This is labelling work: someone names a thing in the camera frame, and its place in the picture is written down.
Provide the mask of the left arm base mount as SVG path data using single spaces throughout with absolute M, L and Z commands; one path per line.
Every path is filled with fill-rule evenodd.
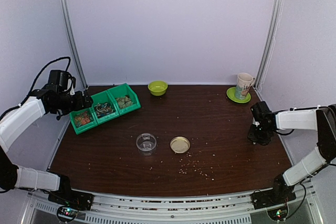
M 70 195 L 57 191 L 47 191 L 48 200 L 59 204 L 56 217 L 63 223 L 69 223 L 76 219 L 81 211 L 91 209 L 94 195 L 81 191 L 71 190 Z

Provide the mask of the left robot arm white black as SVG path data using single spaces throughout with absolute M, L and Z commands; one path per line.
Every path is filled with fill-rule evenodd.
M 34 90 L 21 105 L 1 116 L 1 189 L 41 189 L 54 191 L 64 205 L 71 205 L 75 192 L 66 185 L 66 176 L 15 165 L 7 156 L 12 144 L 35 121 L 44 115 L 57 114 L 60 119 L 73 111 L 88 109 L 93 99 L 87 91 L 57 93 L 53 90 Z

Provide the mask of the green three-compartment candy bin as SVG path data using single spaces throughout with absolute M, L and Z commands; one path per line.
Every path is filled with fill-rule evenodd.
M 91 97 L 93 104 L 90 108 L 70 114 L 71 124 L 77 135 L 141 107 L 138 96 L 126 83 Z

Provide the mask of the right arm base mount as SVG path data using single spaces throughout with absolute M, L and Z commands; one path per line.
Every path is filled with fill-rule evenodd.
M 284 196 L 275 197 L 274 190 L 255 190 L 251 194 L 254 209 L 266 209 L 268 217 L 276 222 L 285 221 L 289 216 L 289 202 L 296 199 L 296 194 L 290 192 Z

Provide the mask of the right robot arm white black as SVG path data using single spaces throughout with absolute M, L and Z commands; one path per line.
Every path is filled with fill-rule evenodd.
M 335 104 L 273 112 L 265 101 L 250 108 L 253 122 L 248 139 L 268 145 L 274 134 L 283 138 L 295 164 L 274 179 L 269 199 L 279 204 L 296 184 L 313 177 L 335 159 Z

